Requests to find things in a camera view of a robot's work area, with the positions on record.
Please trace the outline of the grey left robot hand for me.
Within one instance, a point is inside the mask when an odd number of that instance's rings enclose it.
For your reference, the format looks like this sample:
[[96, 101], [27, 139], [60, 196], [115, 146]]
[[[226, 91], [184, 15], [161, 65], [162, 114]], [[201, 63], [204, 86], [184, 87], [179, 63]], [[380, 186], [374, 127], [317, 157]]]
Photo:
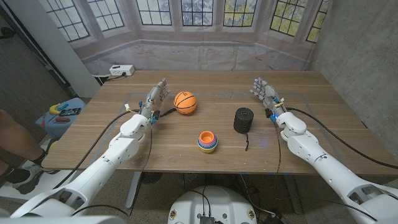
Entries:
[[150, 118], [155, 111], [160, 110], [162, 102], [169, 93], [170, 91], [167, 89], [167, 79], [163, 78], [150, 92], [148, 92], [140, 114], [146, 118]]

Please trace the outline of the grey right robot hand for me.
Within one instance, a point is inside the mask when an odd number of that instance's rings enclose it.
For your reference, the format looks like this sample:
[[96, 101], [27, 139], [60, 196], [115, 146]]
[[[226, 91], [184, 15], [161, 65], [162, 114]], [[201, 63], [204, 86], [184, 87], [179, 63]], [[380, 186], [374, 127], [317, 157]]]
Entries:
[[253, 89], [250, 92], [258, 97], [264, 107], [269, 109], [274, 115], [279, 116], [286, 112], [282, 98], [274, 90], [273, 86], [261, 77], [254, 79]]

